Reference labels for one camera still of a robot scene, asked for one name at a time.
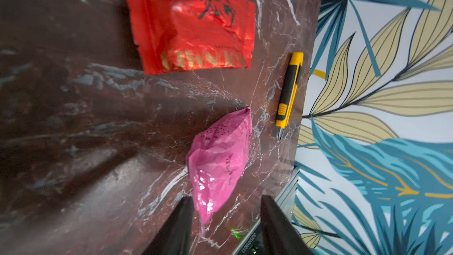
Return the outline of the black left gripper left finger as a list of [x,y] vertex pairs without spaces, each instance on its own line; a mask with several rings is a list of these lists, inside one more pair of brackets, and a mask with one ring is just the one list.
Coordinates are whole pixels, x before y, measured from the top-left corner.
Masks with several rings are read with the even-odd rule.
[[194,205],[192,197],[181,198],[143,255],[188,255]]

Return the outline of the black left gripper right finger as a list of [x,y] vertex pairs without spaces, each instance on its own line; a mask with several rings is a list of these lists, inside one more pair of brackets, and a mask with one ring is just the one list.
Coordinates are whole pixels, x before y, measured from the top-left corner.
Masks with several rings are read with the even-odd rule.
[[265,255],[313,254],[273,197],[261,197],[260,216]]

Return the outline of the pink tea bag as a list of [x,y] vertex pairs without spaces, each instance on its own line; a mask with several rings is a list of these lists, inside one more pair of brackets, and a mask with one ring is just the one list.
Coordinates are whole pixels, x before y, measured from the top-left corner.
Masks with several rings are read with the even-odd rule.
[[229,113],[194,138],[186,156],[202,225],[230,198],[250,156],[251,108]]

